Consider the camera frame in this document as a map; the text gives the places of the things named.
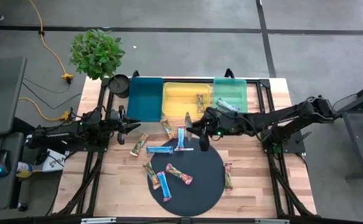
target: yellow extension cord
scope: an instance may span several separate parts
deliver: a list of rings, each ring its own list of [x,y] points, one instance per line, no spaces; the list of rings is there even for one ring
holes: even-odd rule
[[[44,31],[44,23],[42,22],[42,18],[40,16],[39,11],[38,11],[37,7],[35,6],[35,4],[32,2],[32,0],[29,0],[29,1],[31,2],[32,6],[34,7],[35,11],[37,12],[37,15],[38,15],[38,18],[39,18],[39,22],[40,22],[40,32],[41,32],[39,35],[40,35],[40,38],[42,39],[42,43],[44,44],[45,48],[48,51],[50,51],[57,58],[58,62],[62,66],[63,72],[64,72],[64,75],[62,75],[62,78],[64,80],[66,80],[67,78],[72,79],[73,78],[73,75],[70,75],[70,74],[68,74],[65,71],[64,65],[63,65],[62,61],[60,60],[60,57],[57,56],[57,54],[46,45],[45,40],[44,40],[44,35],[42,33]]]
[[[59,117],[59,118],[47,118],[45,115],[42,114],[42,112],[39,109],[39,106],[36,102],[34,102],[33,100],[31,100],[30,98],[27,97],[20,97],[19,100],[28,100],[29,102],[31,102],[33,105],[35,105],[35,107],[37,108],[39,114],[46,120],[48,121],[65,121],[68,120],[68,117],[70,115],[70,113],[68,111],[64,112],[64,114]]]

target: potted plant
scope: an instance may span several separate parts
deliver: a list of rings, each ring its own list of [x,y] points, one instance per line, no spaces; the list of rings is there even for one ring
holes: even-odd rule
[[[129,78],[122,74],[114,75],[121,66],[125,51],[120,48],[121,38],[114,39],[109,32],[88,30],[86,35],[78,34],[71,44],[70,64],[76,71],[85,73],[92,80],[111,78],[110,90],[118,97],[129,96]]]

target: black round mat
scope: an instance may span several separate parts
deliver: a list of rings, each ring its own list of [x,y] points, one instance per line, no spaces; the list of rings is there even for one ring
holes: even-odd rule
[[[175,149],[178,139],[172,139],[163,146],[173,146]],[[194,151],[174,151],[173,154],[155,153],[151,165],[157,174],[165,171],[168,163],[176,169],[193,177],[190,185],[186,185],[178,177],[165,171],[172,199],[163,201],[162,188],[154,190],[149,178],[149,189],[153,198],[166,211],[182,217],[200,215],[211,209],[220,199],[224,190],[223,161],[213,147],[206,152],[201,151],[198,139],[188,142],[184,138],[184,147],[193,147]]]

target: gray desk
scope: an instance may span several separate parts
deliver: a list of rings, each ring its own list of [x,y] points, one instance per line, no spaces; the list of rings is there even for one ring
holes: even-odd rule
[[[16,185],[17,163],[20,159],[24,146],[24,136],[21,133],[12,133],[0,136],[0,147],[2,139],[5,138],[2,149],[8,150],[11,163],[11,172],[6,177],[0,178],[0,209],[9,208]]]
[[[27,59],[0,59],[0,134],[10,133]]]

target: green leafy plant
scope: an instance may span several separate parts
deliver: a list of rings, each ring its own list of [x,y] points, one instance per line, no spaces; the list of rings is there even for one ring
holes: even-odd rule
[[[114,39],[108,34],[102,30],[88,30],[86,35],[75,37],[70,48],[70,64],[77,66],[77,72],[83,72],[93,80],[113,77],[117,67],[122,65],[125,51],[119,47],[121,38]]]

